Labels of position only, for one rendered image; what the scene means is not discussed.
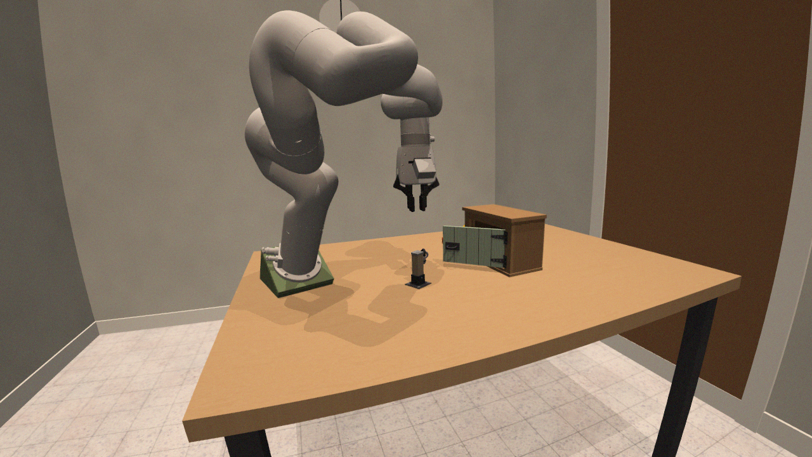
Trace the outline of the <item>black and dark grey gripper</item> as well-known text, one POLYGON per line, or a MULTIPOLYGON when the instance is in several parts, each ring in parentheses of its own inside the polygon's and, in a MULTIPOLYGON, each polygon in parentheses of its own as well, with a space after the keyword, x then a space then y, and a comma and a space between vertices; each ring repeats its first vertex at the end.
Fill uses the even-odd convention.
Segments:
POLYGON ((419 196, 419 210, 421 211, 424 211, 424 208, 427 206, 427 195, 430 193, 430 190, 439 186, 436 174, 434 178, 417 179, 414 173, 414 167, 412 167, 412 164, 409 164, 409 161, 414 160, 414 158, 431 158, 435 167, 434 150, 429 144, 409 144, 398 147, 396 156, 396 180, 393 187, 397 190, 402 190, 402 192, 408 196, 408 209, 411 212, 415 211, 412 185, 421 185, 421 195, 419 196), (405 185, 405 187, 400 184, 405 185))

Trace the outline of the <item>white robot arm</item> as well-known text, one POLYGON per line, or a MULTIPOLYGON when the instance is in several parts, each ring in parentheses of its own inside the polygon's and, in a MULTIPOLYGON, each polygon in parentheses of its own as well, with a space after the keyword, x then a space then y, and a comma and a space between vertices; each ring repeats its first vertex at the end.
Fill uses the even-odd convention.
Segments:
POLYGON ((297 11, 262 23, 249 56, 260 108, 247 119, 246 143, 262 175, 296 199, 284 211, 279 247, 262 247, 275 255, 266 261, 279 277, 307 282, 321 271, 317 253, 339 182, 323 162, 308 89, 331 106, 382 95, 384 115, 400 119, 401 145, 430 144, 429 117, 441 112, 443 96, 434 74, 417 62, 414 41, 371 13, 350 13, 336 33, 297 11))

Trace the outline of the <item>small brown wooden cabinet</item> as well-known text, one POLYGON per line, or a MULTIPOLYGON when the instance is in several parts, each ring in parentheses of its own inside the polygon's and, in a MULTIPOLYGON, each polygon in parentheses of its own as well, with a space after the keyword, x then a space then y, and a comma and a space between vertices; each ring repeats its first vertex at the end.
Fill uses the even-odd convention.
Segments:
POLYGON ((443 227, 443 262, 517 277, 542 271, 545 214, 496 204, 463 206, 465 227, 443 227))

